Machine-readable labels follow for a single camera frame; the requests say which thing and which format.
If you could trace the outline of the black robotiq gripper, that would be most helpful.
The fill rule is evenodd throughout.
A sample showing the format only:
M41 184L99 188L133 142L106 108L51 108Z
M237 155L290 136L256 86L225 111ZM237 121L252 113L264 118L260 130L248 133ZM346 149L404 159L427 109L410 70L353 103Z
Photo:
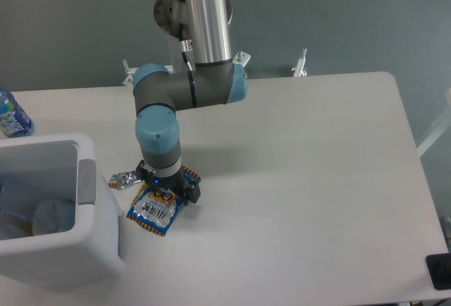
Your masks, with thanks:
M146 183L150 188L165 188L172 193L182 197L184 204L196 204L201 195L199 181L186 181L183 178L183 166L170 176L160 177L153 173L145 161L142 159L136 169L137 179Z

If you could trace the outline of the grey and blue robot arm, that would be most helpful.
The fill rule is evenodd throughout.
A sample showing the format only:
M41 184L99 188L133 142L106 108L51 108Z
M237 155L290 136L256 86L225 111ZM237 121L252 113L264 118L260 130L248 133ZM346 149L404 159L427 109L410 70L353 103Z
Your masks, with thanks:
M151 188L168 188L185 203L199 199L183 181L178 111L242 101L245 69L233 60L227 0L158 0L154 17L178 41L181 63L140 66L132 74L135 134L142 150L137 176Z

